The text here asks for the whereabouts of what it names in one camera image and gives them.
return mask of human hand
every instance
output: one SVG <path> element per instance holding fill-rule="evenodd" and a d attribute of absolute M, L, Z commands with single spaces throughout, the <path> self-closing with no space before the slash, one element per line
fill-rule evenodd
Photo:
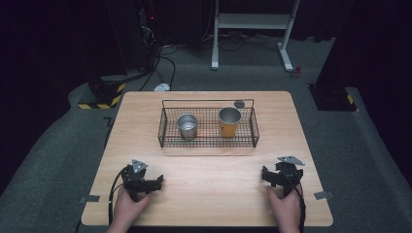
<path fill-rule="evenodd" d="M 288 196 L 280 199 L 271 186 L 266 187 L 270 207 L 279 224 L 281 233 L 298 233 L 300 223 L 300 199 L 296 190 L 292 190 Z"/>
<path fill-rule="evenodd" d="M 119 188 L 118 201 L 116 202 L 113 221 L 109 226 L 107 233 L 111 232 L 127 232 L 130 226 L 139 218 L 143 210 L 148 206 L 149 202 L 152 200 L 154 193 L 148 193 L 139 202 L 134 202 L 129 193 L 124 189 L 123 186 Z"/>

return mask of orange cup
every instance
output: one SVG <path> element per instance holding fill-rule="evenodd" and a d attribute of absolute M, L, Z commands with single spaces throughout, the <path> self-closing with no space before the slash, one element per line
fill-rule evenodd
<path fill-rule="evenodd" d="M 236 135 L 237 125 L 242 117 L 235 107 L 224 107 L 219 111 L 219 125 L 224 138 L 233 138 Z"/>

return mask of metal frame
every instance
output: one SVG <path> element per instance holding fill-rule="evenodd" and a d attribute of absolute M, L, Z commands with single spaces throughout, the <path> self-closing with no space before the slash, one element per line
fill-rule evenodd
<path fill-rule="evenodd" d="M 219 28 L 284 29 L 283 41 L 278 43 L 279 53 L 288 72 L 293 70 L 286 46 L 291 35 L 300 0 L 294 0 L 292 12 L 288 15 L 265 14 L 220 14 L 219 0 L 216 0 L 215 28 L 212 49 L 212 70 L 219 69 Z"/>

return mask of wire basket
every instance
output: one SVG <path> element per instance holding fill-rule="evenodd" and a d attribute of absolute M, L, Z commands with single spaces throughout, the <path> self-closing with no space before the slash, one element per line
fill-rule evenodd
<path fill-rule="evenodd" d="M 258 144 L 258 122 L 254 100 L 163 100 L 158 141 L 162 148 L 255 148 Z M 235 106 L 241 113 L 233 138 L 221 136 L 219 110 Z M 184 139 L 177 126 L 182 114 L 192 114 L 197 119 L 197 136 Z"/>

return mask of hazard tape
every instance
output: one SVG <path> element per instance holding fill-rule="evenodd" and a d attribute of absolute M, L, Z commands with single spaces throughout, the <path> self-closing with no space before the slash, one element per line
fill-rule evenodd
<path fill-rule="evenodd" d="M 125 83 L 121 84 L 118 87 L 116 95 L 113 97 L 110 104 L 108 103 L 79 103 L 78 106 L 80 109 L 113 109 L 116 107 L 116 105 L 120 101 L 121 93 L 123 92 L 124 87 L 125 87 Z"/>
<path fill-rule="evenodd" d="M 349 101 L 349 104 L 350 104 L 351 108 L 353 108 L 355 111 L 357 111 L 358 107 L 355 105 L 354 98 L 352 98 L 352 96 L 350 94 L 348 94 L 347 97 L 348 97 L 348 101 Z"/>

